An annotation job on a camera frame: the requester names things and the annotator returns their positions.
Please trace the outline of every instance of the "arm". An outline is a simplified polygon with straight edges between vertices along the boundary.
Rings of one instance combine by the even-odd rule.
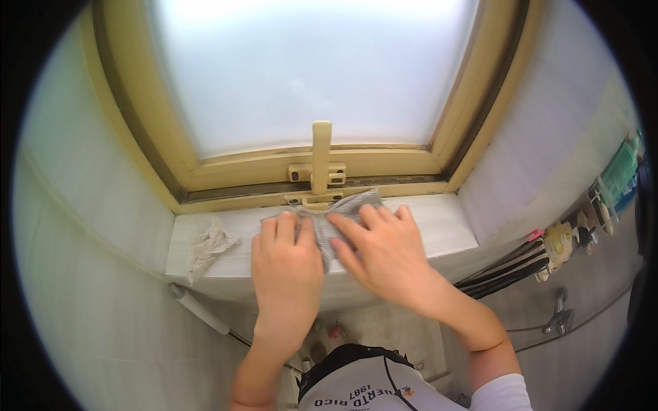
[[[520,374],[512,344],[498,317],[486,305],[456,289],[430,267],[420,232],[406,205],[391,213],[364,205],[363,227],[337,214],[328,216],[356,246],[333,239],[340,262],[368,290],[383,299],[449,326],[470,352],[473,391],[487,382]]]
[[[261,224],[251,242],[251,277],[258,300],[253,344],[236,372],[232,410],[275,410],[283,365],[299,350],[320,308],[322,259],[313,223],[284,211]]]

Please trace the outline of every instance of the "white pipe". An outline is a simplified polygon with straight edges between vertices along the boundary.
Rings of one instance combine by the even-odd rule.
[[[201,321],[205,322],[212,328],[216,329],[220,334],[226,335],[231,329],[217,318],[212,312],[208,311],[201,303],[188,293],[185,287],[181,287],[175,283],[169,283],[169,289],[174,293],[174,298],[178,300],[185,308],[192,311],[194,315],[199,317]]]

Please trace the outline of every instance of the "finger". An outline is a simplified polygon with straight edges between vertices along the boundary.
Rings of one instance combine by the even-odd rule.
[[[413,215],[411,215],[411,210],[409,210],[409,206],[407,206],[406,204],[402,204],[400,207],[397,208],[397,211],[395,212],[395,216],[402,221],[416,224],[416,222],[413,219]]]
[[[384,206],[377,207],[377,214],[379,214],[380,217],[382,218],[382,220],[384,220],[385,222],[390,223],[390,222],[396,222],[397,221],[397,217],[395,217],[393,215],[391,210],[389,210],[388,208],[386,208]]]
[[[266,218],[261,221],[261,247],[267,248],[276,239],[276,219]]]
[[[251,239],[251,255],[260,254],[261,252],[261,235],[256,234]]]
[[[299,237],[297,238],[297,245],[315,246],[315,232],[313,231],[313,221],[308,217],[301,219],[301,227],[299,229]]]
[[[251,273],[253,275],[256,261],[261,257],[261,235],[256,234],[251,239]]]
[[[334,250],[336,250],[340,264],[343,264],[343,267],[345,267],[347,271],[351,272],[352,275],[357,279],[363,279],[365,276],[365,268],[363,267],[363,263],[361,260],[359,260],[359,257],[354,254],[354,251],[349,248],[349,245],[347,245],[347,243],[340,238],[332,238],[331,245]]]
[[[343,234],[347,236],[357,247],[361,243],[361,238],[368,232],[356,222],[340,214],[327,214],[327,220],[335,225]]]
[[[294,245],[296,226],[297,215],[292,211],[283,211],[276,220],[276,240]]]
[[[370,204],[364,204],[361,206],[359,209],[359,216],[361,217],[361,223],[369,230],[373,230],[377,225],[383,222],[383,219],[377,210],[375,210]]]

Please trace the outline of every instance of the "yellow window frame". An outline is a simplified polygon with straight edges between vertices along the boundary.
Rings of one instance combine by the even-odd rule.
[[[545,0],[482,1],[428,144],[332,145],[330,162],[344,162],[348,179],[327,192],[347,196],[374,187],[384,197],[456,192],[524,76],[544,9]],[[288,182],[289,165],[311,162],[310,147],[197,156],[163,78],[145,1],[95,0],[83,13],[81,30],[105,114],[173,212],[285,205],[286,195],[310,193],[307,183]]]

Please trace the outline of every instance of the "left hand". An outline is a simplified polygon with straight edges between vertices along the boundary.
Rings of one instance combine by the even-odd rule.
[[[300,347],[320,309],[324,272],[313,222],[284,211],[261,223],[251,242],[251,277],[258,300],[254,342],[287,361]]]

